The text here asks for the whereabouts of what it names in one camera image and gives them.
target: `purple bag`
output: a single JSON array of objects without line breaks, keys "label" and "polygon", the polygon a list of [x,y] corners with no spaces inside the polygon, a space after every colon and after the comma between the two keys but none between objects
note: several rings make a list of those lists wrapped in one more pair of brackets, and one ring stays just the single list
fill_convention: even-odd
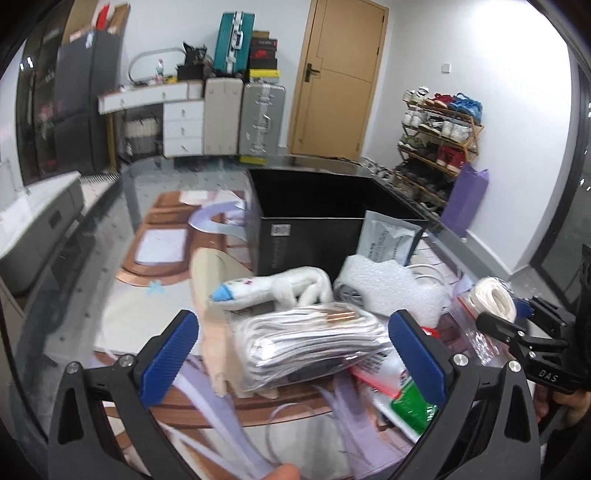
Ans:
[{"label": "purple bag", "polygon": [[459,237],[465,237],[488,187],[488,170],[476,171],[466,163],[441,215],[441,222]]}]

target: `drawer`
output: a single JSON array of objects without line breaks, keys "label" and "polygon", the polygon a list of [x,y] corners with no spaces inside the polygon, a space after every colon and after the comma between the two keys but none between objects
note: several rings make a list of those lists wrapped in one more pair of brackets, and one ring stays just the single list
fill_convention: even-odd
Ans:
[{"label": "drawer", "polygon": [[203,155],[201,138],[175,138],[164,141],[165,157],[182,157],[187,155]]},{"label": "drawer", "polygon": [[201,80],[189,82],[189,100],[200,98],[203,98],[203,82]]},{"label": "drawer", "polygon": [[203,137],[203,120],[165,122],[164,139]]},{"label": "drawer", "polygon": [[187,99],[186,83],[170,83],[112,93],[99,98],[99,113],[117,112],[155,103],[178,102]]},{"label": "drawer", "polygon": [[164,122],[176,120],[203,120],[203,110],[203,100],[166,103],[164,105]]}]

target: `white plush toy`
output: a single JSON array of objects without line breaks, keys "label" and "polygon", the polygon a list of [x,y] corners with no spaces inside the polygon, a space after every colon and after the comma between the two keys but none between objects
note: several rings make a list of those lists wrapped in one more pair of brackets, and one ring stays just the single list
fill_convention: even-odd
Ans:
[{"label": "white plush toy", "polygon": [[330,302],[333,295],[324,270],[300,267],[268,277],[224,282],[210,298],[224,310],[242,310],[271,300],[279,302],[282,309],[292,309]]}]

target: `finger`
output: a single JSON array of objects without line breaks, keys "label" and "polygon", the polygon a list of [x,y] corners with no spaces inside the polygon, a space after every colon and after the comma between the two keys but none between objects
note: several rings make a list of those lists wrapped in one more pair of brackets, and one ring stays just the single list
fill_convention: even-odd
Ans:
[{"label": "finger", "polygon": [[300,480],[300,471],[295,465],[285,463],[269,473],[263,480]]},{"label": "finger", "polygon": [[578,390],[572,395],[554,392],[552,398],[556,403],[560,403],[561,405],[566,405],[575,409],[587,409],[589,406],[589,393],[583,390]]},{"label": "finger", "polygon": [[534,401],[546,402],[548,401],[548,388],[543,385],[536,385],[534,390]]}]

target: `wooden door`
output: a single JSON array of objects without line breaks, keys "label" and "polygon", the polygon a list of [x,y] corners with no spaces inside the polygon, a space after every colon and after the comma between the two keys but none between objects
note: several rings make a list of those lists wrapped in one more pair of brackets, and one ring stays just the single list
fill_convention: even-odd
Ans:
[{"label": "wooden door", "polygon": [[291,152],[359,157],[374,96],[388,10],[366,0],[318,0]]}]

